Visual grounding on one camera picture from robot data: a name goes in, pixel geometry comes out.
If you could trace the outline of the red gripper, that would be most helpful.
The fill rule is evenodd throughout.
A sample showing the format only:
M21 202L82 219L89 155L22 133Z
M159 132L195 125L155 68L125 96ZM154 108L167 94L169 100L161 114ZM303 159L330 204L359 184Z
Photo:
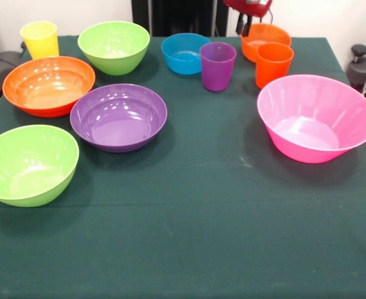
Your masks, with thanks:
M241 34L243 30L243 36L247 37L253 22L253 17L264 17L268 12L272 0L224 0L225 5L238 11L238 21L236 24L236 33ZM247 22L244 25L243 17L244 14L247 15Z

